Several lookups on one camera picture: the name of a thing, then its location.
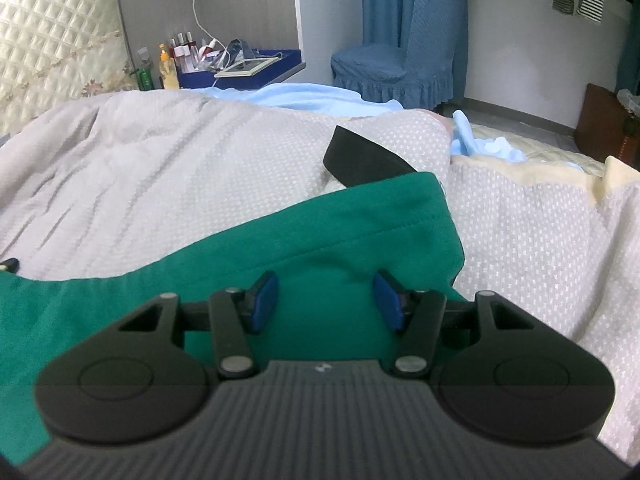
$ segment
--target yellow bottle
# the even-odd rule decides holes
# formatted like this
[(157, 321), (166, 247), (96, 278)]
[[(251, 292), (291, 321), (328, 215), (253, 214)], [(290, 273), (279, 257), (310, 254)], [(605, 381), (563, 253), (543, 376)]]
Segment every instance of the yellow bottle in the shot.
[(169, 53), (164, 49), (164, 43), (160, 44), (160, 77), (165, 90), (179, 90), (178, 73), (175, 70), (174, 60), (171, 59)]

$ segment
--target quilted headboard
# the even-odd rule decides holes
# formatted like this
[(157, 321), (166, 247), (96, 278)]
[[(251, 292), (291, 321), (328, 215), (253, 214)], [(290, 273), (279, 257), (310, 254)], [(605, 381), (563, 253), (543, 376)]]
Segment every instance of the quilted headboard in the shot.
[(53, 105), (137, 88), (117, 0), (0, 0), (0, 137)]

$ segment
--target white cable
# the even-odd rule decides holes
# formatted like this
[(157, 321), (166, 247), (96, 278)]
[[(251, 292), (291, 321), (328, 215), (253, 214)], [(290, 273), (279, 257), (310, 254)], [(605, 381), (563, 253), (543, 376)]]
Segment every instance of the white cable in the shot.
[(200, 22), (198, 20), (198, 15), (196, 13), (196, 0), (192, 0), (191, 2), (191, 9), (193, 9), (193, 17), (196, 19), (196, 23), (198, 24), (198, 27), (200, 27), (202, 29), (202, 31), (209, 36), (215, 43), (213, 44), (214, 46), (212, 46), (212, 48), (215, 48), (216, 43), (219, 43), (222, 48), (225, 50), (225, 55), (227, 56), (228, 60), (227, 62), (230, 61), (231, 56), (229, 56), (229, 52), (226, 49), (226, 46), (224, 43), (222, 43), (222, 41), (220, 41), (218, 38), (214, 37), (206, 28), (204, 28), (202, 25), (200, 25)]

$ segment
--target gray floor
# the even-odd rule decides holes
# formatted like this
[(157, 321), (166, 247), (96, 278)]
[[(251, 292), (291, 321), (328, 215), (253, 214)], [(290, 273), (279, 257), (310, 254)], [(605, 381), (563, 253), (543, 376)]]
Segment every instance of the gray floor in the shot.
[[(444, 115), (451, 117), (453, 112), (456, 110), (456, 107), (445, 105)], [(528, 124), (511, 121), (491, 114), (477, 112), (475, 110), (465, 110), (463, 108), (462, 111), (472, 124), (482, 124), (482, 126), (495, 128), (496, 130), (513, 132), (514, 134), (518, 134), (529, 139), (536, 139), (540, 142), (544, 142), (545, 144), (550, 144), (551, 146), (556, 146), (562, 150), (567, 150), (568, 152), (580, 152), (571, 137), (556, 134), (555, 132), (550, 132), (548, 130), (543, 130), (542, 128), (536, 128), (535, 126), (529, 126)]]

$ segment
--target gray quilt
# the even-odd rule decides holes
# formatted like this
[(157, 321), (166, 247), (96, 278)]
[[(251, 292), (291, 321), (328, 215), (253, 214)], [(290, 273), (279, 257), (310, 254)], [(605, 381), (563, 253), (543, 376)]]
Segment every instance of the gray quilt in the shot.
[(436, 174), (465, 250), (457, 290), (496, 290), (607, 364), (600, 437), (640, 460), (640, 184), (593, 205), (580, 187), (451, 165), (424, 112), (337, 121), (188, 91), (59, 106), (0, 148), (0, 258), (39, 280), (115, 276), (341, 189), (322, 166), (337, 123)]

